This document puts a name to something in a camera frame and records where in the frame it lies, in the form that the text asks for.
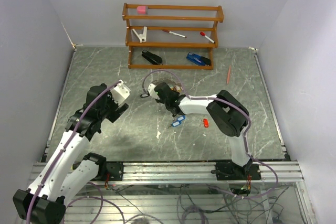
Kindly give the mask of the large keyring with keys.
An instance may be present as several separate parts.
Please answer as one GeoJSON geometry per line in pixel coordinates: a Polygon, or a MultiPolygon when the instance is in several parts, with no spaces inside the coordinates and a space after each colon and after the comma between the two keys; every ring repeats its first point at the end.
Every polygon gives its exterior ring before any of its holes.
{"type": "Polygon", "coordinates": [[[157,86],[158,84],[165,82],[170,89],[177,91],[177,92],[182,92],[183,88],[180,82],[174,81],[171,78],[165,77],[165,78],[159,78],[157,80],[153,80],[151,83],[157,86]]]}

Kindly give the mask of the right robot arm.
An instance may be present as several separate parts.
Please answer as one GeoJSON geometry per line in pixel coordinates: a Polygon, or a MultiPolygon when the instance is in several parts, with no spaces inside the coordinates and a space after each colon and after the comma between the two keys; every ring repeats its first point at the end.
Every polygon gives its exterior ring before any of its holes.
{"type": "Polygon", "coordinates": [[[174,117],[189,114],[211,117],[219,130],[229,137],[232,175],[239,180],[249,175],[253,159],[248,148],[247,131],[251,120],[247,109],[228,91],[208,96],[188,96],[161,82],[150,84],[148,93],[156,102],[164,104],[174,117]]]}

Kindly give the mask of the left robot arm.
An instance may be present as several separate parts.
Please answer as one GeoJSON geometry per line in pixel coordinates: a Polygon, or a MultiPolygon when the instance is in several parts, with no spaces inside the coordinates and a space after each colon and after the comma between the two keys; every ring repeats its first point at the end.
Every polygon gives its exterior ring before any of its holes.
{"type": "Polygon", "coordinates": [[[60,143],[37,178],[25,190],[17,190],[13,203],[19,217],[27,223],[61,223],[66,207],[91,180],[107,175],[107,159],[95,153],[84,156],[71,170],[95,134],[101,133],[104,120],[115,122],[128,108],[130,89],[119,80],[111,86],[92,86],[83,107],[72,115],[60,143]]]}

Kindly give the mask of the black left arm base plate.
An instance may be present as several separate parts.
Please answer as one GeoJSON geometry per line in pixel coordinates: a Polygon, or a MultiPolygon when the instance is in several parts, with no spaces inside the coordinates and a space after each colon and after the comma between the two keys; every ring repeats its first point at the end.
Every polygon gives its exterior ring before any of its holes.
{"type": "Polygon", "coordinates": [[[107,162],[107,181],[122,181],[123,174],[123,162],[107,162]]]}

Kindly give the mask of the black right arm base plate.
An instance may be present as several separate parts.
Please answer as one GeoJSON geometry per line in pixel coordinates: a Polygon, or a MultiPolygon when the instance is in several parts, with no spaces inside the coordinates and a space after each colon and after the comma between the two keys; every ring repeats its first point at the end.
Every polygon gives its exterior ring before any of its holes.
{"type": "Polygon", "coordinates": [[[259,165],[253,164],[252,161],[243,167],[232,161],[216,162],[211,174],[215,174],[217,180],[261,180],[259,165]]]}

